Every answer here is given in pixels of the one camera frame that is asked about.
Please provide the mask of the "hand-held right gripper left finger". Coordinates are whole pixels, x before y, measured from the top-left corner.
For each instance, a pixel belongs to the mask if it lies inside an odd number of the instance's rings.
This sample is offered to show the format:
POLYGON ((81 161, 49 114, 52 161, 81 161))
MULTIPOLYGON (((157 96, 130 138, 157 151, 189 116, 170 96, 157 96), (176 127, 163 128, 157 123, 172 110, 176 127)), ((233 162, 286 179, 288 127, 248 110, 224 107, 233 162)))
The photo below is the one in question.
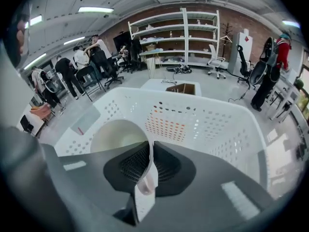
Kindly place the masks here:
POLYGON ((46 232, 140 232, 116 218, 129 194, 103 174, 111 153, 58 156, 17 128, 0 128, 0 170, 17 204, 46 232))

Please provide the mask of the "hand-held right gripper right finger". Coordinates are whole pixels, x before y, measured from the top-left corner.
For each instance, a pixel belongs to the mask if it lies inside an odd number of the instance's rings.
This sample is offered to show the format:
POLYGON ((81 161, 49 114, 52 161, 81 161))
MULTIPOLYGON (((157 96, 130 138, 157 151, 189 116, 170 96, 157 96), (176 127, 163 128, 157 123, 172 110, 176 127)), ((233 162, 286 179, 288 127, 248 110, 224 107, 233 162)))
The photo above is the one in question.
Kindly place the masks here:
POLYGON ((228 232, 247 222, 248 209, 234 206, 229 189, 233 182, 240 199, 250 200, 259 211, 274 202, 270 194, 253 179, 221 158, 164 143, 164 146, 189 158, 196 167, 193 182, 179 195, 159 197, 140 223, 140 232, 228 232))

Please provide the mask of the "white cup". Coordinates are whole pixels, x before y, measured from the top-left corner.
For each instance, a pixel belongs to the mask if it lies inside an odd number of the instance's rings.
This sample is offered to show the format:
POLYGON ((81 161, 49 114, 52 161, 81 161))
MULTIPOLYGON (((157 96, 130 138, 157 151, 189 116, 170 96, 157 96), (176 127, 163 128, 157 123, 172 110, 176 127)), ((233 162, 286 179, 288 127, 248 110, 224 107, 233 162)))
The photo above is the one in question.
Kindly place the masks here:
POLYGON ((129 194, 125 208, 114 216, 136 226, 155 204, 158 170, 154 163, 154 142, 130 120, 107 122, 95 133, 91 152, 111 153, 103 174, 114 190, 129 194))

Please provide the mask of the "white plastic basket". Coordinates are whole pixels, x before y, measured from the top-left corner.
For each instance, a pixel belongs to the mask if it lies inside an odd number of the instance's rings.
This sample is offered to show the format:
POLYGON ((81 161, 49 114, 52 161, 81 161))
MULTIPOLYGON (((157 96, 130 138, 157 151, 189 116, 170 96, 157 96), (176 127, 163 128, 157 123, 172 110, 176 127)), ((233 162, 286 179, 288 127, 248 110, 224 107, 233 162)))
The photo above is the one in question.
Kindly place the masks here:
POLYGON ((117 87, 94 102, 60 137, 58 156, 90 153, 95 133, 126 119, 152 141, 219 157, 268 188, 267 165, 257 165, 266 143, 252 112, 225 101, 168 91, 117 87))

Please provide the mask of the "orange cloth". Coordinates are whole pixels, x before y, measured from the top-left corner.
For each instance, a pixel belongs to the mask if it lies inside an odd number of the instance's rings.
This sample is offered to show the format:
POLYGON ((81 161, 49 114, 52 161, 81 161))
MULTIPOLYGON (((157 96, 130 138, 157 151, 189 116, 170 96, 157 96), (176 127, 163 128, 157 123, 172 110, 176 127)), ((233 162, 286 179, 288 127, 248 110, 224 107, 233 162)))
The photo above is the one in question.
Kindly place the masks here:
POLYGON ((50 106, 45 103, 42 106, 33 106, 30 110, 30 113, 38 116, 41 120, 46 121, 49 119, 52 111, 50 106))

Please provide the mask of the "small black chair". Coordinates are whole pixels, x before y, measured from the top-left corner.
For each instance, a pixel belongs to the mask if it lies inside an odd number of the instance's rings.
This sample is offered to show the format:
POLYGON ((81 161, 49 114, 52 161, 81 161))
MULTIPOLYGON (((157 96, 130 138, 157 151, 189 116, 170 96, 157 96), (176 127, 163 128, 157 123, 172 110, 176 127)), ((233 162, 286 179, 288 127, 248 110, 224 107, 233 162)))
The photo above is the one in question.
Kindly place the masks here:
POLYGON ((20 124, 23 128, 23 130, 31 135, 34 135, 33 134, 33 129, 34 129, 34 126, 28 121, 28 119, 26 118, 25 115, 22 116, 21 120, 20 120, 20 124))

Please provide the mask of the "black folding chair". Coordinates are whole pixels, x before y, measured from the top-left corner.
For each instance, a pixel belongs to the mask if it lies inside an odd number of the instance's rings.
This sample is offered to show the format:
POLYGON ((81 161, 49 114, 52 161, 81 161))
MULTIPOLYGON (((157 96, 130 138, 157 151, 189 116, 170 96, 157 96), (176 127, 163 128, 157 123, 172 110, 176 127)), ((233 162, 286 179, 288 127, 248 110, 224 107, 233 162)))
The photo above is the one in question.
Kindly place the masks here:
POLYGON ((93 100, 90 95, 94 94, 98 90, 103 90, 104 92, 106 91, 97 78, 94 68, 90 65, 78 70, 75 76, 91 102, 93 100))

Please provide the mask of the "white low table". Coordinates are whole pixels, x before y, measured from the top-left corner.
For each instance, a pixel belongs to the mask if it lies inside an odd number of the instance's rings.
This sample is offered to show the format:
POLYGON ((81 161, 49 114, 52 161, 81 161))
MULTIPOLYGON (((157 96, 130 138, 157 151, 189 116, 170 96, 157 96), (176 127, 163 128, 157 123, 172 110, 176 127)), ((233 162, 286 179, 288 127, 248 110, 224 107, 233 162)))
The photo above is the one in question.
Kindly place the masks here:
POLYGON ((176 85, 170 83, 161 83, 163 79, 149 79, 142 86, 141 89, 146 90, 156 90, 156 91, 165 91, 168 87, 182 85, 182 84, 191 84, 195 86, 195 95, 202 96, 200 84, 198 82, 184 81, 184 80, 175 80, 177 81, 176 85))

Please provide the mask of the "white office chair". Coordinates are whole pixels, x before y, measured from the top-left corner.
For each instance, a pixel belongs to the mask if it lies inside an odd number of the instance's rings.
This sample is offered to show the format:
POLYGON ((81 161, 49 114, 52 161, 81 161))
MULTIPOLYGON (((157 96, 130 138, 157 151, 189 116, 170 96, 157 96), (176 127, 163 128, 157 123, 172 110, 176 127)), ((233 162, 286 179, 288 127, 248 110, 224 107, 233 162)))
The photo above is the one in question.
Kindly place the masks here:
POLYGON ((212 67, 212 70, 208 71, 207 74, 216 74, 217 79, 220 79, 220 77, 226 79, 226 76, 223 74, 223 70, 226 70, 226 68, 222 68, 222 64, 225 63, 225 58, 218 57, 214 45, 210 44, 209 48, 211 50, 211 58, 208 61, 207 66, 212 67))

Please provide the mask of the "white desk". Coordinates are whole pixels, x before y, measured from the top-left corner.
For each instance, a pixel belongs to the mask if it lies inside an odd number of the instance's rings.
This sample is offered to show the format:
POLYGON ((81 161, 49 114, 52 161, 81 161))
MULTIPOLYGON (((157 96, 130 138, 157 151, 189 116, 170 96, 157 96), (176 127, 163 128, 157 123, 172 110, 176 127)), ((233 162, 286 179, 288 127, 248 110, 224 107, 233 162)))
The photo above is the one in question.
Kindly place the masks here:
POLYGON ((294 70, 287 74, 282 73, 273 87, 266 100, 268 105, 267 114, 270 120, 278 119, 280 123, 283 122, 298 102, 300 91, 294 85, 296 75, 297 73, 294 70))

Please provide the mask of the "white cabinet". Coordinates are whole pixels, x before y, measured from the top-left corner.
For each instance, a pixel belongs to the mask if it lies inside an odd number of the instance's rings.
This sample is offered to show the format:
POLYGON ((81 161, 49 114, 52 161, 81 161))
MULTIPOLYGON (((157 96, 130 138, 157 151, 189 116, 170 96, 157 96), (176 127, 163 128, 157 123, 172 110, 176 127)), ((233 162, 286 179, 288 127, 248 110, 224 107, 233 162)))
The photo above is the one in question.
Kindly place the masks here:
POLYGON ((233 36, 231 54, 228 63, 228 70, 237 76, 241 76, 241 58, 237 50, 237 46, 240 45, 243 48, 244 58, 247 63, 247 69, 250 67, 250 55, 252 51, 253 38, 249 35, 249 31, 244 29, 243 32, 239 32, 233 36))

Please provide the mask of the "white shelving unit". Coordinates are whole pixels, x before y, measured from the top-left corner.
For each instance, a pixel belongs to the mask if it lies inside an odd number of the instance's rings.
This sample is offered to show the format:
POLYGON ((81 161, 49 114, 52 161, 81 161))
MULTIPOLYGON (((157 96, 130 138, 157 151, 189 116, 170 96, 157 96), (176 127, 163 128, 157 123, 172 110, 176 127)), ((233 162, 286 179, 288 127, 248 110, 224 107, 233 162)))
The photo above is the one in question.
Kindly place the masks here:
POLYGON ((211 58, 209 45, 220 44, 220 12, 191 11, 153 15, 128 23, 131 39, 142 46, 140 57, 156 65, 185 64, 206 67, 211 58))

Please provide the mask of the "dark coat rack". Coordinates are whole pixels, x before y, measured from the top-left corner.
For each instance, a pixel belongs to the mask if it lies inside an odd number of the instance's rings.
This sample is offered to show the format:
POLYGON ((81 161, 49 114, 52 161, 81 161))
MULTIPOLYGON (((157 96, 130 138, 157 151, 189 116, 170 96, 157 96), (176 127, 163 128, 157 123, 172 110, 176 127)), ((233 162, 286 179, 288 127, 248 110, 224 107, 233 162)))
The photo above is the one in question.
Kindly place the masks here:
POLYGON ((232 30, 232 26, 230 25, 229 22, 227 22, 226 24, 223 24, 222 30, 223 30, 224 34, 223 34, 222 37, 220 37, 220 40, 223 41, 221 57, 224 57, 225 56, 225 47, 227 46, 227 44, 232 43, 232 40, 230 39, 230 34, 233 32, 233 30, 232 30))

